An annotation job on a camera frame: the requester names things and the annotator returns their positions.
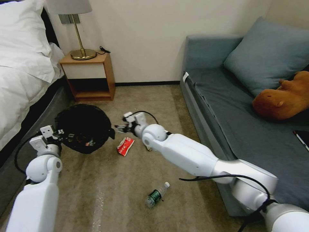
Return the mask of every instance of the white pillow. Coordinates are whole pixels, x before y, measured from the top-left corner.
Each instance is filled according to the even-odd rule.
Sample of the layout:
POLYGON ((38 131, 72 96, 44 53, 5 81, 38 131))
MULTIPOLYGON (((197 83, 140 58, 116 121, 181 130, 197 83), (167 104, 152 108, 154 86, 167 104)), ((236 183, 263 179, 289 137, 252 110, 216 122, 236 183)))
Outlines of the white pillow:
POLYGON ((0 5, 0 46, 43 53, 51 47, 41 18, 43 0, 24 0, 0 5))
POLYGON ((0 66, 18 69, 48 83, 51 83, 55 76, 49 57, 16 48, 0 46, 0 66))

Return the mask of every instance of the nightstand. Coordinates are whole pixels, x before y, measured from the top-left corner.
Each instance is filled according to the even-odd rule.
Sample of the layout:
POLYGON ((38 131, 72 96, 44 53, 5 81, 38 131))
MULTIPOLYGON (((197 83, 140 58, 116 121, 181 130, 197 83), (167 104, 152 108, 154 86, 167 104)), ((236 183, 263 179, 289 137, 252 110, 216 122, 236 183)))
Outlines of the nightstand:
POLYGON ((73 60, 69 53, 59 63, 75 101, 112 101, 114 99, 115 79, 108 53, 97 54, 90 60, 73 60))

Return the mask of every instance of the gray cushion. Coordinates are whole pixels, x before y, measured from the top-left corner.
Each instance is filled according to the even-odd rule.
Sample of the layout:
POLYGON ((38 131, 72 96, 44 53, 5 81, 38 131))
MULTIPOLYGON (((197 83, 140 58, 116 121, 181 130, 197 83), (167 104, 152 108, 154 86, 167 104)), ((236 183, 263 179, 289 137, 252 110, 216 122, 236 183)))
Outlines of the gray cushion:
POLYGON ((309 64, 309 31, 274 24, 260 17, 224 66, 257 96, 279 87, 309 64))

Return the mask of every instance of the brown plush toy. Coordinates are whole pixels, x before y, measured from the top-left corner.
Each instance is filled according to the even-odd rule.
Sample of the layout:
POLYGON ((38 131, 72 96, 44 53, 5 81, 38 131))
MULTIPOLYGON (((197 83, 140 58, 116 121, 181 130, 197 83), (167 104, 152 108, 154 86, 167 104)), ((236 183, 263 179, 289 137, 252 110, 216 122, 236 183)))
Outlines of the brown plush toy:
POLYGON ((298 72, 294 80, 279 83, 278 89, 265 89, 253 100, 258 114, 266 119, 283 120, 309 108, 309 72, 298 72))

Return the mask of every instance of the sofa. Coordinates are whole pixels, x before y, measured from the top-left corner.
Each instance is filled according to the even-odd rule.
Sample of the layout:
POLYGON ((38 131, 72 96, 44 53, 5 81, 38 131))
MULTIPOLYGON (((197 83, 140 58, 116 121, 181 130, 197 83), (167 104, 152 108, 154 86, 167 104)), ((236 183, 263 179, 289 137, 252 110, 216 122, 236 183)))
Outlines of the sofa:
MULTIPOLYGON (((309 131, 309 111, 284 121, 266 121, 253 107, 254 96, 223 63, 242 41, 239 35, 190 35, 186 38, 181 90, 202 144, 222 160, 243 159, 279 178, 280 203, 309 210, 309 153, 293 134, 309 131)), ((248 211, 231 186, 218 184, 230 216, 248 211)))

